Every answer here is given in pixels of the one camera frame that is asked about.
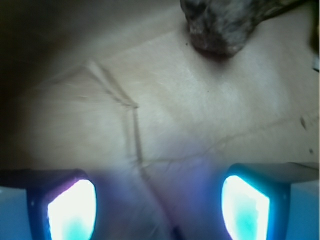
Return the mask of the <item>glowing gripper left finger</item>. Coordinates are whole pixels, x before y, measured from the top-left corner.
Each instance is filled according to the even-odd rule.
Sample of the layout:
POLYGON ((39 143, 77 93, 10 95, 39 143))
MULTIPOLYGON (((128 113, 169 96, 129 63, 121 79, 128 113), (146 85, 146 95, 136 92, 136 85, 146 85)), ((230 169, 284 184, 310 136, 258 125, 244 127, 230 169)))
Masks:
POLYGON ((89 240, 96 215, 96 188, 81 169, 0 172, 2 240, 89 240))

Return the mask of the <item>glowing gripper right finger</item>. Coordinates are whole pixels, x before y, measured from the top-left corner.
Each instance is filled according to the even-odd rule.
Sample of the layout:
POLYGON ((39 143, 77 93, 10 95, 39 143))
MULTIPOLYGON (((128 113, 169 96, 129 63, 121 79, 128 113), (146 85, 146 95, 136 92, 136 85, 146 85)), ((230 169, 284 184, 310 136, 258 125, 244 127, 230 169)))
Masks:
POLYGON ((221 211, 233 240, 318 240, 320 166, 233 164, 221 188, 221 211))

